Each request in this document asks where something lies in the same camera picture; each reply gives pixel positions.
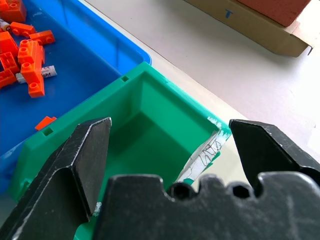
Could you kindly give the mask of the white battery with black print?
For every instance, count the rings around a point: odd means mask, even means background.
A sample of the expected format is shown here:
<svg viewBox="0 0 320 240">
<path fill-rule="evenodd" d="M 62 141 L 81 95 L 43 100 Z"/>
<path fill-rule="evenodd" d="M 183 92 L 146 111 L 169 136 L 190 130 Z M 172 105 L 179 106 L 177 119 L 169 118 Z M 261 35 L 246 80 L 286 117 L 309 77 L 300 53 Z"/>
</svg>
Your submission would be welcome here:
<svg viewBox="0 0 320 240">
<path fill-rule="evenodd" d="M 43 78 L 51 78 L 51 77 L 57 76 L 58 74 L 56 72 L 55 66 L 51 65 L 51 66 L 43 67 L 41 69 L 41 75 Z M 23 84 L 26 82 L 25 78 L 20 72 L 16 73 L 15 77 L 20 84 Z"/>
</svg>

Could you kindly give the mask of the white paper label tape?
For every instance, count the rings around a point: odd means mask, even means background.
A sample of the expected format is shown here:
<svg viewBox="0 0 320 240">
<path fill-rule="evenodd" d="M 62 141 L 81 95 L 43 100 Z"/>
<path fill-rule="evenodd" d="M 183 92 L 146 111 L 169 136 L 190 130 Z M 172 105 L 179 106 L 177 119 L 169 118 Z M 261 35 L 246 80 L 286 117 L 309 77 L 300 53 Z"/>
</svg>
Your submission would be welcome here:
<svg viewBox="0 0 320 240">
<path fill-rule="evenodd" d="M 207 119 L 214 124 L 218 130 L 202 143 L 189 157 L 182 171 L 176 179 L 176 183 L 192 184 L 212 162 L 220 155 L 221 148 L 232 135 L 226 123 L 216 117 L 208 116 Z"/>
</svg>

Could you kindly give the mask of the orange toy building block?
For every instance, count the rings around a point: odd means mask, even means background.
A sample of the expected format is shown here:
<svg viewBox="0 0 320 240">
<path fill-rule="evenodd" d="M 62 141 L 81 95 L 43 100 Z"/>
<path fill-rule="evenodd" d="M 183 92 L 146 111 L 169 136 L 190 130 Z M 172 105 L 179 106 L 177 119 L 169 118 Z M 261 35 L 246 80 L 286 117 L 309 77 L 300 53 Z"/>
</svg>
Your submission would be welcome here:
<svg viewBox="0 0 320 240">
<path fill-rule="evenodd" d="M 4 70 L 10 70 L 13 74 L 19 73 L 21 70 L 11 52 L 0 54 L 0 62 Z"/>
<path fill-rule="evenodd" d="M 24 39 L 19 44 L 18 49 L 18 62 L 23 63 L 35 63 L 36 60 L 41 60 L 41 64 L 45 63 L 45 50 L 39 42 L 31 39 Z"/>
<path fill-rule="evenodd" d="M 9 52 L 12 53 L 14 57 L 17 57 L 19 48 L 9 32 L 0 32 L 0 54 Z"/>
<path fill-rule="evenodd" d="M 22 0 L 0 0 L 0 18 L 6 22 L 23 23 L 27 10 Z"/>
<path fill-rule="evenodd" d="M 12 33 L 17 36 L 24 36 L 29 38 L 31 34 L 36 33 L 36 29 L 32 25 L 27 25 L 19 22 L 12 22 L 10 24 Z"/>
<path fill-rule="evenodd" d="M 16 76 L 10 69 L 6 69 L 0 72 L 0 89 L 5 86 L 12 85 L 17 82 Z"/>
<path fill-rule="evenodd" d="M 32 98 L 45 96 L 45 84 L 41 71 L 41 60 L 36 60 L 33 63 L 24 62 L 21 64 L 20 72 L 28 84 L 28 94 Z"/>
<path fill-rule="evenodd" d="M 56 41 L 51 30 L 32 33 L 29 35 L 29 38 L 33 41 L 37 41 L 41 46 L 52 44 Z"/>
</svg>

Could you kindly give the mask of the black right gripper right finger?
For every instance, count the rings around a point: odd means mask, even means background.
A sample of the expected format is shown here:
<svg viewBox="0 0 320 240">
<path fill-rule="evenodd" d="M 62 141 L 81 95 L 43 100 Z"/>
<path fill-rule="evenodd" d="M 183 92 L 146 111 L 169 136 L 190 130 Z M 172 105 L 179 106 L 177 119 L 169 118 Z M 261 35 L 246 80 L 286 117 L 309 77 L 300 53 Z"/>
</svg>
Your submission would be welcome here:
<svg viewBox="0 0 320 240">
<path fill-rule="evenodd" d="M 309 176 L 320 187 L 320 163 L 277 126 L 231 119 L 229 128 L 244 174 L 251 186 L 258 185 L 260 173 L 299 172 Z"/>
</svg>

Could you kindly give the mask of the blue plastic bin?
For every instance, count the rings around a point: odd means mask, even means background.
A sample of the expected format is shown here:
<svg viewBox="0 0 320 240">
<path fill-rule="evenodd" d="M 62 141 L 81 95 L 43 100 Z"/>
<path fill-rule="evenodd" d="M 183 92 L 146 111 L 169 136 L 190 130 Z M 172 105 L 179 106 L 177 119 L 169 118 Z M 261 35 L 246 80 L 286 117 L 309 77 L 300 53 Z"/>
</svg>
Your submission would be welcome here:
<svg viewBox="0 0 320 240">
<path fill-rule="evenodd" d="M 22 0 L 26 23 L 50 30 L 45 95 L 32 98 L 25 83 L 0 89 L 0 194 L 9 186 L 23 143 L 44 117 L 61 117 L 151 57 L 80 0 Z"/>
</svg>

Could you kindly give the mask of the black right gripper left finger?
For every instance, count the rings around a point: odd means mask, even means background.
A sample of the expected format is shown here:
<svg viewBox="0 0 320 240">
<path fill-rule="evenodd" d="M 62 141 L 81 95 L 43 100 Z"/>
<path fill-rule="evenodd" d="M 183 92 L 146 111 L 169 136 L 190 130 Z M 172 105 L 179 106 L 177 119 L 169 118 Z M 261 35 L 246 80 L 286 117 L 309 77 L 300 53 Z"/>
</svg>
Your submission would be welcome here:
<svg viewBox="0 0 320 240">
<path fill-rule="evenodd" d="M 0 228 L 0 240 L 74 240 L 101 191 L 110 117 L 85 121 L 46 160 Z"/>
</svg>

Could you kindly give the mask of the green plastic bin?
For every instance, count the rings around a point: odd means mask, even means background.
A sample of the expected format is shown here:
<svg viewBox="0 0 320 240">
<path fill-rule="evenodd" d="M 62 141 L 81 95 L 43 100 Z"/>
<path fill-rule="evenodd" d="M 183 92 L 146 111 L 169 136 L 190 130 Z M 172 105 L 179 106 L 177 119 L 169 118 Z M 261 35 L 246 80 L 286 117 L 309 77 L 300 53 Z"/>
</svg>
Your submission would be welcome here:
<svg viewBox="0 0 320 240">
<path fill-rule="evenodd" d="M 95 210 L 108 179 L 115 175 L 154 174 L 170 186 L 192 153 L 218 130 L 208 120 L 217 116 L 143 62 L 24 143 L 9 188 L 17 203 L 77 125 L 107 117 L 111 118 L 107 159 Z M 95 210 L 73 240 L 91 239 Z"/>
</svg>

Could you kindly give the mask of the brown cardboard box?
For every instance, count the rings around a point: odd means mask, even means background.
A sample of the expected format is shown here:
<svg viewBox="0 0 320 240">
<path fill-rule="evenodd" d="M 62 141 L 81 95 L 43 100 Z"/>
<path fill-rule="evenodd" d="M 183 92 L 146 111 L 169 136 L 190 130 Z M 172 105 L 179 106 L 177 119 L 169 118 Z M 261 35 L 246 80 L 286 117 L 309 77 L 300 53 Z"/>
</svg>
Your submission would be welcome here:
<svg viewBox="0 0 320 240">
<path fill-rule="evenodd" d="M 320 0 L 311 0 L 293 23 L 284 27 L 238 0 L 184 0 L 270 52 L 299 57 L 320 46 Z"/>
</svg>

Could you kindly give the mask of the white battery with red end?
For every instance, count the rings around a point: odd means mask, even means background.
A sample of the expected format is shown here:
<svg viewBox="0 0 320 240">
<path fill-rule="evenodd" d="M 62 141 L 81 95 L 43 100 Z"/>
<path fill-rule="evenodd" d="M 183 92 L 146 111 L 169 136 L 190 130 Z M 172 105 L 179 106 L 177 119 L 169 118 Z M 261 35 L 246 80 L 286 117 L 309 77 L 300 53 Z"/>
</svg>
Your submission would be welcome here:
<svg viewBox="0 0 320 240">
<path fill-rule="evenodd" d="M 0 33 L 1 32 L 10 32 L 11 31 L 11 25 L 0 18 Z"/>
</svg>

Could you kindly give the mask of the small flat orange block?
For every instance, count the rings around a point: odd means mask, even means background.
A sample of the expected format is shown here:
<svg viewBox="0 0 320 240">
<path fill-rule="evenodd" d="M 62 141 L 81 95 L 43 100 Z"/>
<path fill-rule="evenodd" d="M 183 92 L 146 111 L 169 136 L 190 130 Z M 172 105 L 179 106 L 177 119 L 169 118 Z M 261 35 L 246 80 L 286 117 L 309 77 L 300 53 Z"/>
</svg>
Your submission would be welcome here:
<svg viewBox="0 0 320 240">
<path fill-rule="evenodd" d="M 35 129 L 37 131 L 42 130 L 43 128 L 47 127 L 48 125 L 50 125 L 51 123 L 53 123 L 57 118 L 55 116 L 53 117 L 49 117 L 49 116 L 45 116 L 36 126 Z"/>
</svg>

